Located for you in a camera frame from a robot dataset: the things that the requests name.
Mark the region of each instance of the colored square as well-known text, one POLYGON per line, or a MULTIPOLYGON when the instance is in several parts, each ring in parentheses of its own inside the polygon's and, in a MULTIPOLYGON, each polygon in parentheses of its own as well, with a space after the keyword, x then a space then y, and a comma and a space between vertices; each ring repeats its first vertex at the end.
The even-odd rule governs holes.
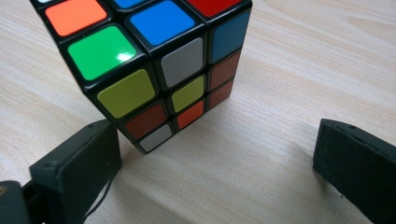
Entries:
POLYGON ((208 90, 212 91, 216 87, 223 84, 228 79, 235 76, 236 69, 238 68, 239 57, 241 51, 236 52, 233 56, 227 58, 221 63, 216 64, 209 72, 209 87, 208 90))
POLYGON ((99 102, 116 119, 120 119, 155 97, 146 70, 138 70, 97 95, 99 102))
POLYGON ((173 108, 176 113, 180 112, 204 95, 205 77, 200 76, 172 94, 173 108))
POLYGON ((50 23, 60 36, 67 36, 107 16, 96 0, 68 0, 46 10, 50 23))
POLYGON ((230 96, 231 90, 233 89, 233 80, 229 81, 224 86, 218 88, 217 90, 213 91, 209 94, 208 97, 208 109, 211 109, 227 99, 230 96))
POLYGON ((206 17, 215 16, 240 1, 241 0, 188 0, 190 4, 206 17))
POLYGON ((250 13, 245 12, 227 21, 213 34, 211 60, 217 62, 237 49, 242 48, 248 28, 250 13))
POLYGON ((140 141, 140 146, 146 152, 150 152, 152 149, 159 146, 168 138, 172 137, 172 135, 173 134, 171 127, 169 126, 169 124, 165 124, 155 132, 151 133, 149 136, 145 137, 142 141, 140 141))
POLYGON ((204 66, 204 41, 197 38, 163 57, 161 61, 167 87, 172 88, 204 66))
POLYGON ((204 114, 204 101, 200 101, 177 116, 177 126, 181 130, 204 114))
POLYGON ((127 7, 133 7, 141 2, 144 2, 145 0, 114 0, 119 7, 122 8, 127 8, 127 7))
POLYGON ((108 26, 68 47, 68 52, 86 80, 95 80, 129 61, 136 49, 116 26, 108 26))
POLYGON ((195 24, 194 20, 172 1, 163 1, 135 14, 130 22, 153 46, 161 45, 195 24))
POLYGON ((160 101, 129 120, 125 125, 125 129, 133 139, 137 140, 158 128, 161 124, 165 123, 167 119, 168 114, 166 108, 164 107, 163 101, 160 101))

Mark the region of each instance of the cube face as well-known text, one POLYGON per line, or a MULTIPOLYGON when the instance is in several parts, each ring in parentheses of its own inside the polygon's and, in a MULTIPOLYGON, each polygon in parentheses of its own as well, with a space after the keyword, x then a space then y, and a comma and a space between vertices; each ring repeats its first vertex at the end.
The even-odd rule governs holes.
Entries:
POLYGON ((82 92, 142 153, 232 91, 248 0, 31 0, 82 92))

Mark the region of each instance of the light wooden surface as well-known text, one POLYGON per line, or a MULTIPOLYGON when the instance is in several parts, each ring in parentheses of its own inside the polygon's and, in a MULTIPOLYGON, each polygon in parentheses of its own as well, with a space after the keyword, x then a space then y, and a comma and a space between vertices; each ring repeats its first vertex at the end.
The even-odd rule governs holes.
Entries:
MULTIPOLYGON (((0 179, 102 115, 27 0, 0 7, 0 179)), ((369 223, 312 170, 322 118, 396 144, 396 1, 257 0, 231 97, 123 167, 87 223, 369 223)))

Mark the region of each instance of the rubik's cube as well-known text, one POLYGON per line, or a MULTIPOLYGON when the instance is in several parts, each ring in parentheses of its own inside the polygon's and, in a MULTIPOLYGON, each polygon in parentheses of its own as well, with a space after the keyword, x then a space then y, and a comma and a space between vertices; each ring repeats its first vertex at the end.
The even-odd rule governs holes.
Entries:
POLYGON ((143 153, 231 93, 250 0, 31 0, 82 92, 143 153))

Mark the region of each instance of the wooden table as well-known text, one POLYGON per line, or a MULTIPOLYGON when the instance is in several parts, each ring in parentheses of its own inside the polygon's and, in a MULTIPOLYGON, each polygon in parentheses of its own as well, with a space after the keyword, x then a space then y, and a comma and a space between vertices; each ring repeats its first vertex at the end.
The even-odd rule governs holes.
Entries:
MULTIPOLYGON (((0 7, 0 179, 103 116, 26 0, 0 7)), ((396 144, 396 2, 256 0, 231 97, 123 167, 87 223, 369 223, 312 169, 322 118, 396 144)))

